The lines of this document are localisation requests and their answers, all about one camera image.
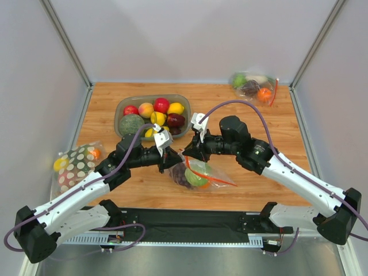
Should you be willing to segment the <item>clear zip bag orange seal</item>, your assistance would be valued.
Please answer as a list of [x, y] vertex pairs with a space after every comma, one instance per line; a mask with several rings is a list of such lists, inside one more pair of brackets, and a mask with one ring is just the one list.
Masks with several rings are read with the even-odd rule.
[[[194, 159], [188, 156], [184, 156], [182, 155], [181, 152], [179, 154], [182, 157], [183, 159], [182, 163], [185, 164], [186, 168], [189, 168], [193, 173], [203, 178], [206, 178], [208, 182], [210, 183], [210, 187], [208, 187], [207, 189], [200, 189], [200, 187], [194, 187], [190, 185], [190, 188], [188, 190], [203, 192], [203, 191], [212, 191], [212, 190], [220, 189], [224, 187], [237, 187], [237, 184], [225, 172], [223, 172], [223, 170], [210, 166], [206, 162], [202, 162], [197, 159]], [[167, 169], [166, 172], [168, 173], [169, 177], [173, 181], [171, 177], [172, 168], [173, 167]]]

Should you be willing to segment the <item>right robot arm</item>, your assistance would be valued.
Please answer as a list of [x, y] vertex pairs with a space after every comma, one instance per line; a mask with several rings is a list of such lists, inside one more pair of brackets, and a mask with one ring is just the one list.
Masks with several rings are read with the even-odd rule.
[[220, 135], [210, 133], [203, 113], [195, 113], [191, 124], [195, 135], [183, 152], [185, 156], [207, 162], [212, 154], [233, 155], [242, 168], [284, 185], [311, 204], [268, 203], [263, 210], [275, 226], [316, 230], [330, 242], [346, 244], [360, 212], [359, 191], [334, 187], [296, 166], [284, 154], [272, 150], [268, 142], [251, 137], [247, 125], [237, 116], [220, 121]]

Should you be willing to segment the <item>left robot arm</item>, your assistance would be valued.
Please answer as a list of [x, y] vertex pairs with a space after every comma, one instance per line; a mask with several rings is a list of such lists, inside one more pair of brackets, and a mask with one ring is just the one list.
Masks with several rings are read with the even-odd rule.
[[125, 135], [115, 151], [70, 190], [35, 209], [24, 206], [18, 210], [12, 233], [28, 260], [39, 263], [65, 240], [85, 231], [119, 223], [119, 209], [109, 200], [89, 211], [83, 208], [127, 181], [133, 168], [156, 165], [163, 173], [182, 161], [170, 147], [173, 138], [169, 131], [154, 134], [154, 141], [154, 146], [145, 148], [141, 138]]

